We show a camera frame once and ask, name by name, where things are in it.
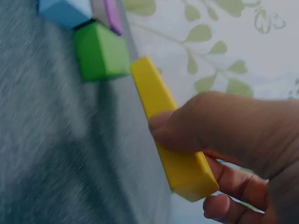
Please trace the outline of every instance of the floral wallpaper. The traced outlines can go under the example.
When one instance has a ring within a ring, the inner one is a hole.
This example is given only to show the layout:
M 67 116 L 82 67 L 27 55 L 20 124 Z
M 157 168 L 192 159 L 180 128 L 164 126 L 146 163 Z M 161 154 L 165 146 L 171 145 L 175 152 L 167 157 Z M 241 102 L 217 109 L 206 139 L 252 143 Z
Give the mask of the floral wallpaper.
M 299 96 L 294 0 L 123 0 L 140 56 L 149 56 L 178 105 L 217 90 L 246 97 Z M 202 201 L 173 195 L 173 223 L 214 223 Z

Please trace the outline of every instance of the green leaf print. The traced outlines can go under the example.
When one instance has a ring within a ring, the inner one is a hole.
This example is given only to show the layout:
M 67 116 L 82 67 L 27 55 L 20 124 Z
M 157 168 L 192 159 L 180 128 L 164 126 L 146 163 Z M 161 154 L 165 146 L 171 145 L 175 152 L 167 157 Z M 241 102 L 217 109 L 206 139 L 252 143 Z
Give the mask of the green leaf print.
M 215 73 L 212 76 L 204 77 L 204 78 L 201 78 L 200 80 L 196 81 L 194 83 L 194 88 L 195 88 L 196 92 L 200 93 L 200 92 L 211 90 L 211 88 L 215 82 L 216 76 L 217 76 L 217 73 Z
M 186 16 L 186 19 L 189 22 L 193 22 L 196 19 L 199 19 L 201 15 L 200 15 L 199 10 L 195 6 L 186 4 L 186 6 L 185 6 L 185 16 Z
M 150 16 L 156 12 L 155 0 L 123 0 L 125 9 L 141 16 Z
M 228 47 L 224 41 L 218 41 L 209 51 L 208 54 L 225 54 Z
M 220 8 L 234 17 L 240 17 L 245 4 L 243 0 L 210 0 L 215 2 Z
M 247 83 L 237 78 L 231 78 L 229 80 L 226 93 L 236 94 L 243 97 L 253 97 L 252 88 Z
M 188 53 L 188 73 L 191 75 L 195 75 L 198 72 L 198 66 L 194 59 L 194 56 L 191 54 L 190 51 Z
M 205 42 L 212 39 L 212 32 L 208 25 L 200 24 L 190 30 L 184 42 Z
M 245 6 L 250 7 L 250 8 L 256 8 L 262 3 L 261 0 L 257 0 L 256 2 L 253 3 L 244 3 Z
M 243 60 L 235 61 L 229 68 L 228 71 L 244 74 L 247 72 L 247 68 L 245 66 L 245 62 Z
M 215 9 L 213 9 L 212 7 L 210 7 L 210 6 L 207 7 L 207 13 L 209 14 L 209 16 L 212 20 L 215 20 L 215 21 L 219 20 L 218 14 L 216 13 Z

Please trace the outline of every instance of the gray fabric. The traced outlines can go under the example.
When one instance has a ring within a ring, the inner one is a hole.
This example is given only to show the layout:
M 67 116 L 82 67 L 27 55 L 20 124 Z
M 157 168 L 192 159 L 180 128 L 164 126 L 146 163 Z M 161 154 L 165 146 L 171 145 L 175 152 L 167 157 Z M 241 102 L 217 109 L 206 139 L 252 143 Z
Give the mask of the gray fabric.
M 132 78 L 81 82 L 72 31 L 36 8 L 0 0 L 0 223 L 168 223 Z

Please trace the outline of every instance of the toy block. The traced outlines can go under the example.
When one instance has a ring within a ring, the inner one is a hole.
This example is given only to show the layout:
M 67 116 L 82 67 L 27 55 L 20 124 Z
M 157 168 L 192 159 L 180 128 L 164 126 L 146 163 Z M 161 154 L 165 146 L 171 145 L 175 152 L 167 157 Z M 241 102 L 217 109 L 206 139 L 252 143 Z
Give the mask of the toy block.
M 121 36 L 93 22 L 75 32 L 76 54 L 84 81 L 97 81 L 130 74 L 130 59 Z
M 113 32 L 122 35 L 123 28 L 116 0 L 91 0 L 93 19 L 101 22 Z
M 177 108 L 157 69 L 148 58 L 131 64 L 131 72 L 147 119 Z M 184 154 L 156 143 L 170 189 L 194 202 L 219 190 L 202 152 Z
M 93 16 L 90 0 L 39 0 L 39 14 L 53 23 L 73 29 Z

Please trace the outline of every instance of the hand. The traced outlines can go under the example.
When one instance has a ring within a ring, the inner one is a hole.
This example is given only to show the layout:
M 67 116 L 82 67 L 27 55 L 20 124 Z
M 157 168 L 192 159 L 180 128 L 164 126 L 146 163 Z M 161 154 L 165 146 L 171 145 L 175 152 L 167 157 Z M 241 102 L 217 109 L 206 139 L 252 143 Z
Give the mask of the hand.
M 298 101 L 206 92 L 174 112 L 154 116 L 149 128 L 155 140 L 169 149 L 204 151 L 211 157 L 207 160 L 225 195 L 206 199 L 207 218 L 224 224 L 299 222 Z M 256 175 L 230 168 L 215 158 L 252 169 Z

